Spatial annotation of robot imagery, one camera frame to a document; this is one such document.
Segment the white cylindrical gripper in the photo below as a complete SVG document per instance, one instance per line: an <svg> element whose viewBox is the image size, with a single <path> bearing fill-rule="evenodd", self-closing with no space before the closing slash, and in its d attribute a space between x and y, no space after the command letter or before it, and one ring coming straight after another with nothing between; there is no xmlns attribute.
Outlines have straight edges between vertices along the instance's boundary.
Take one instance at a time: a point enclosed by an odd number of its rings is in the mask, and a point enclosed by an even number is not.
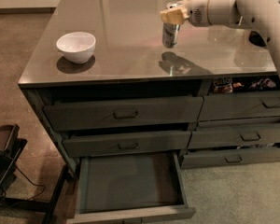
<svg viewBox="0 0 280 224"><path fill-rule="evenodd" d="M184 7L174 7L161 12L161 21L181 25L187 19L196 27L238 25L241 15L236 0L185 0Z"/></svg>

